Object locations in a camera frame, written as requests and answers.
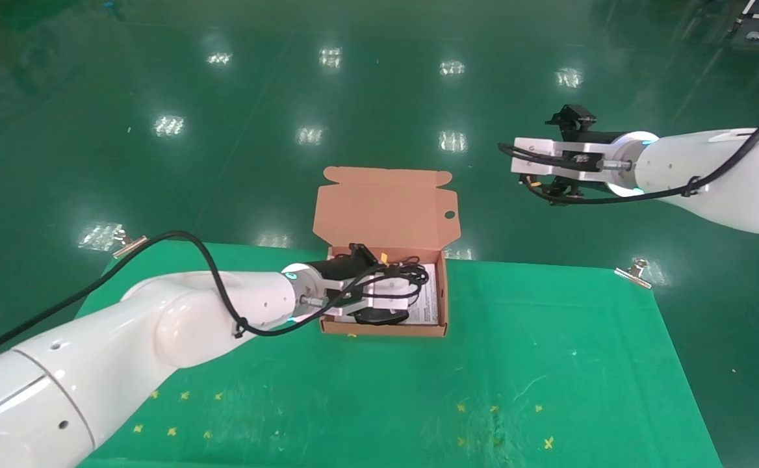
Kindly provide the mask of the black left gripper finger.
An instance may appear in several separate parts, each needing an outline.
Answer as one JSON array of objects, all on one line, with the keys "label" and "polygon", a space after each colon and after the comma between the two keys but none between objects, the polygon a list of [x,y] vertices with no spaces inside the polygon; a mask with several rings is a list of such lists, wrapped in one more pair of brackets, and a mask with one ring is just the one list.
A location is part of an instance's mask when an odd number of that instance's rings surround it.
[{"label": "black left gripper finger", "polygon": [[361,243],[350,243],[350,260],[356,264],[358,268],[373,268],[377,265],[377,257],[370,251],[370,249]]}]

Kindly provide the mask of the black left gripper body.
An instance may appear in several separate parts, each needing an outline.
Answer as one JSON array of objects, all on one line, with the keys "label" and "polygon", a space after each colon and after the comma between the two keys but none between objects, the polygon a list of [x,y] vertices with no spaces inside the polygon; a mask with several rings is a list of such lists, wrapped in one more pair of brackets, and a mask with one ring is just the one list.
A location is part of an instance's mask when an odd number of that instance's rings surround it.
[{"label": "black left gripper body", "polygon": [[[359,289],[359,284],[367,280],[379,268],[379,261],[367,260],[361,257],[334,257],[320,262],[320,275],[325,280],[343,282],[343,287],[349,287],[356,281],[356,286],[351,291]],[[340,289],[327,289],[327,298],[336,299],[341,295]]]}]

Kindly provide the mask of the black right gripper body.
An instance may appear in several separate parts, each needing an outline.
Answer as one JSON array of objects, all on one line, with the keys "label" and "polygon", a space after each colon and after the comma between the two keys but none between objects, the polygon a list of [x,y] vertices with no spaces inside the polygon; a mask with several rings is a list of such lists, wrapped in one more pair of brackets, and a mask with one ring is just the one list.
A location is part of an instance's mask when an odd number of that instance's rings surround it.
[{"label": "black right gripper body", "polygon": [[582,189],[594,189],[601,192],[620,195],[624,187],[625,175],[625,133],[623,131],[588,131],[579,129],[567,131],[565,142],[573,149],[565,151],[565,159],[585,163],[595,168],[595,172],[579,169],[569,175],[567,184],[569,192],[581,195]]}]

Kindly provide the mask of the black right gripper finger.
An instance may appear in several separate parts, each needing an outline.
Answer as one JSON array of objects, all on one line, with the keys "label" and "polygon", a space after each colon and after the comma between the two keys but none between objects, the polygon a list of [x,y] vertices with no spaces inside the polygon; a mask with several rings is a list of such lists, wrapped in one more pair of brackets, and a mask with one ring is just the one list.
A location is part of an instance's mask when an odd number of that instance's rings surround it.
[{"label": "black right gripper finger", "polygon": [[548,183],[534,177],[534,192],[550,205],[569,205],[572,200],[584,198],[578,181],[566,177],[554,177]]},{"label": "black right gripper finger", "polygon": [[559,131],[587,131],[596,124],[596,116],[582,105],[564,105],[545,122]]}]

